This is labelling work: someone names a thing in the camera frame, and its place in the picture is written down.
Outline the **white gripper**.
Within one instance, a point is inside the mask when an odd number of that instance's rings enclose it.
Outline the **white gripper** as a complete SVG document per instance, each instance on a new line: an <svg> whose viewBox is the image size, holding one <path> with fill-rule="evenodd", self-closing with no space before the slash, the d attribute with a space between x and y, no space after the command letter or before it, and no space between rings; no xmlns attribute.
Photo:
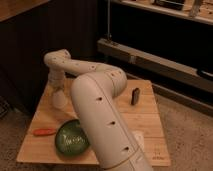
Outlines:
<svg viewBox="0 0 213 171"><path fill-rule="evenodd" d="M53 89L63 89L64 80L64 72L50 71L48 74L48 82Z"/></svg>

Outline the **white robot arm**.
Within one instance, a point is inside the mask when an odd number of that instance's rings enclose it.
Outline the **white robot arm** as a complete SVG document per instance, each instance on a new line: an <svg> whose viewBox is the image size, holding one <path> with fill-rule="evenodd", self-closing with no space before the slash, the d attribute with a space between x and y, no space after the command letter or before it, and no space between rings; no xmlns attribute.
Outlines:
<svg viewBox="0 0 213 171"><path fill-rule="evenodd" d="M71 102L104 171L153 171L114 103L127 86L122 69L74 60L65 49L47 53L44 63L49 67L48 78L53 87L61 87L67 73L75 76Z"/></svg>

